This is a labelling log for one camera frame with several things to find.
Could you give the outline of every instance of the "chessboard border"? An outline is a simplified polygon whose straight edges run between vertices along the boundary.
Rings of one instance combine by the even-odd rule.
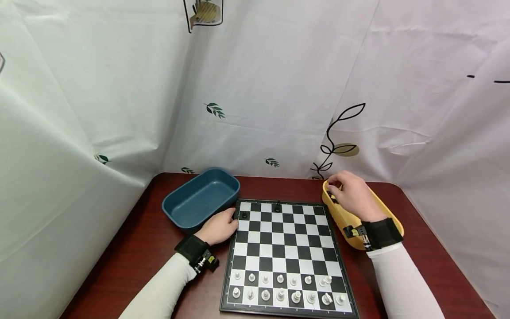
[[[333,227],[333,221],[332,221],[331,215],[329,213],[328,207],[325,204],[310,203],[310,202],[287,202],[287,201],[274,201],[274,200],[237,199],[236,212],[234,214],[234,219],[239,219],[239,213],[240,213],[239,207],[241,205],[241,202],[260,203],[260,204],[320,206],[320,207],[322,207],[324,209],[324,213],[326,215],[329,232],[333,236],[333,246],[335,248],[335,252],[337,253],[337,257],[338,257],[340,266],[342,268],[342,276],[344,279],[346,293],[349,296],[349,301],[352,302],[351,303],[352,313],[342,312],[342,311],[328,311],[328,310],[321,310],[321,309],[312,310],[312,309],[304,309],[304,308],[297,308],[300,310],[299,313],[291,313],[288,311],[288,308],[285,308],[283,310],[283,309],[279,309],[278,307],[271,307],[272,311],[267,312],[267,308],[265,306],[259,306],[259,305],[247,306],[247,305],[243,305],[243,304],[238,304],[238,306],[230,306],[227,302],[228,296],[225,293],[228,292],[228,288],[230,286],[230,281],[228,281],[228,275],[232,271],[231,261],[234,257],[234,244],[236,241],[237,233],[234,234],[234,236],[232,236],[230,239],[230,247],[228,249],[228,259],[226,261],[225,275],[224,275],[224,279],[223,279],[223,288],[221,290],[221,300],[220,300],[220,308],[219,308],[220,311],[263,314],[263,315],[273,315],[273,316],[294,316],[294,317],[316,318],[316,319],[323,319],[323,318],[360,319],[358,307],[356,305],[356,301],[354,300],[354,296],[352,293],[352,287],[351,287],[349,278],[347,277],[347,270],[345,269],[344,260],[342,258],[342,255],[340,254],[340,249],[338,248],[337,235],[336,235],[335,229]]]

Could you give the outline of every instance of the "hand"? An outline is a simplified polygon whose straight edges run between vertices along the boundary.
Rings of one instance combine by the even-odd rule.
[[[239,227],[239,221],[233,220],[235,208],[229,208],[212,216],[195,236],[210,246],[227,240]]]
[[[330,183],[327,188],[335,195],[338,203],[359,219],[364,222],[377,222],[388,218],[379,208],[370,188],[361,177],[343,170],[327,181]],[[338,182],[343,185],[342,190],[335,186]]]

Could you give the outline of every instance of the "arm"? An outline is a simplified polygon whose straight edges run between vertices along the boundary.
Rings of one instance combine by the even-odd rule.
[[[363,179],[342,171],[328,179],[329,190],[344,209],[364,222],[388,218]],[[335,183],[341,183],[340,190]],[[402,243],[367,252],[372,259],[386,313],[390,319],[441,319],[443,313]]]
[[[227,240],[239,226],[239,222],[232,219],[234,212],[234,208],[229,208],[217,213],[195,236],[210,246]],[[183,255],[173,255],[131,300],[119,318],[170,318],[184,286],[196,277],[196,272],[189,263]]]

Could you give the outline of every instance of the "yellow plastic tray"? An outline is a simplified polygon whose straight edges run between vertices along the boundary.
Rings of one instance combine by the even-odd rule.
[[[372,195],[374,195],[375,200],[379,207],[382,209],[382,211],[388,216],[393,218],[393,222],[397,226],[398,231],[402,236],[404,236],[404,227],[400,223],[397,217],[393,215],[391,210],[386,207],[386,205],[377,197],[377,195],[372,191]],[[329,212],[335,222],[337,223],[338,228],[340,228],[340,232],[344,236],[345,240],[349,243],[349,245],[353,246],[354,248],[358,250],[365,250],[365,247],[363,246],[363,241],[361,237],[353,237],[353,238],[347,238],[345,236],[345,233],[343,231],[344,227],[347,227],[349,225],[353,227],[358,227],[361,225],[361,220],[354,216],[353,214],[349,213],[345,209],[340,206],[340,204],[335,204],[327,194],[327,181],[324,181],[324,184],[322,184],[322,201],[327,205]]]

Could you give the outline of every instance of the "chessboard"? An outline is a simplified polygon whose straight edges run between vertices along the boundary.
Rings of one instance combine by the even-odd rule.
[[[237,201],[220,311],[359,318],[322,204]]]

